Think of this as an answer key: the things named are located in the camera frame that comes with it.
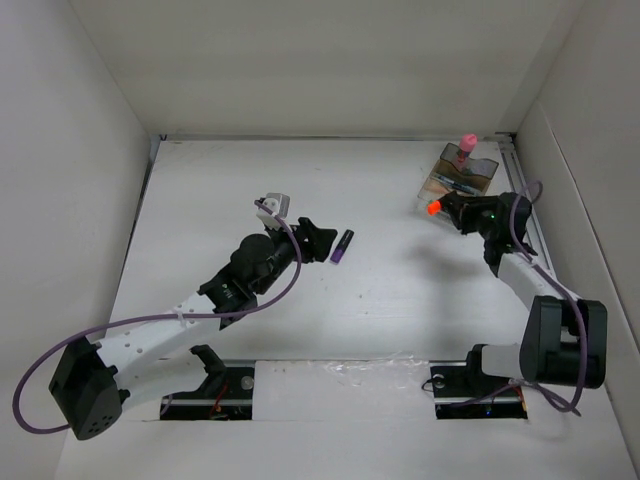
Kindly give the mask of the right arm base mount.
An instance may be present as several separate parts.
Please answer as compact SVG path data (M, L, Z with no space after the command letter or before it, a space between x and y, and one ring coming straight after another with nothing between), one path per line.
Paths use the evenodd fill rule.
M485 344L476 344L464 360L430 360L421 389L430 393L437 420L527 420L522 389L508 377L482 370Z

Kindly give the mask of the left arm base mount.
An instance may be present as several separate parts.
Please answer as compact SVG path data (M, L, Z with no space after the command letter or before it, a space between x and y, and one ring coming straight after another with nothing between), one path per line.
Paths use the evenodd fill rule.
M190 349L205 377L195 390L165 396L159 419L164 421L249 421L253 414L255 361L225 363L206 344Z

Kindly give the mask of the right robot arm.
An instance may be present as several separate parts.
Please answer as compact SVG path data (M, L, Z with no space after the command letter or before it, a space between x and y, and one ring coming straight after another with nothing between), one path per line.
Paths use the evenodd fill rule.
M532 203L505 192L497 196L462 196L452 191L426 208L445 214L461 234L479 234L484 260L509 286L529 316L519 347L524 380L597 389L606 376L607 309L563 286L536 260L524 241Z

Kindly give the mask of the orange cap black highlighter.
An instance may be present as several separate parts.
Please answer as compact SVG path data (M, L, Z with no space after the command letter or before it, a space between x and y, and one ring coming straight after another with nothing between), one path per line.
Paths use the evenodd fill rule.
M439 201L433 201L433 202L429 203L427 205L427 208L426 208L427 213L429 215L436 215L441 211L441 209L442 209L442 206L441 206L441 203Z

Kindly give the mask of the purple cap black highlighter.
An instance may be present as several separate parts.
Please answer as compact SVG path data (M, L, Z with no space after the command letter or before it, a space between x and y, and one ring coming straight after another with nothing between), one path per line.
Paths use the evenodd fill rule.
M347 229L330 256L330 262L339 264L354 237L354 231Z

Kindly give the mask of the blue gel pen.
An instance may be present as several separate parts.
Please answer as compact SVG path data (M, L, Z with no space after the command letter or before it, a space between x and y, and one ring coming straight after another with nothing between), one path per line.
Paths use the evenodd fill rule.
M443 185L445 185L445 186L447 186L449 188L452 188L454 190L465 192L465 193L470 194L470 195L477 195L478 194L478 191L476 189L474 189L474 188L472 188L472 187L470 187L468 185L464 185L464 184L461 184L461 183L456 182L454 180L451 180L448 177L444 177L444 176L441 176L441 175L436 175L435 179L439 183L441 183L441 184L443 184Z

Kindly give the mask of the pink capped marker tube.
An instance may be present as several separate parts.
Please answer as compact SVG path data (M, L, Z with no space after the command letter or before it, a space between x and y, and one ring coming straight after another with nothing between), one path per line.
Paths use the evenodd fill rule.
M456 162L462 166L466 163L470 154L475 149L478 138L475 134L465 134L461 137L456 152Z

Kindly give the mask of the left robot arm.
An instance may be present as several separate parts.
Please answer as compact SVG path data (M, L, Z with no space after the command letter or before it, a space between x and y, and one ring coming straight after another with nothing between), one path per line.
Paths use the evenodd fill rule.
M323 262L337 232L299 218L245 237L230 261L168 318L145 321L92 343L86 336L66 346L49 390L73 432L89 440L112 427L123 412L151 399L182 392L215 396L227 368L210 338L258 311L265 294L290 266Z

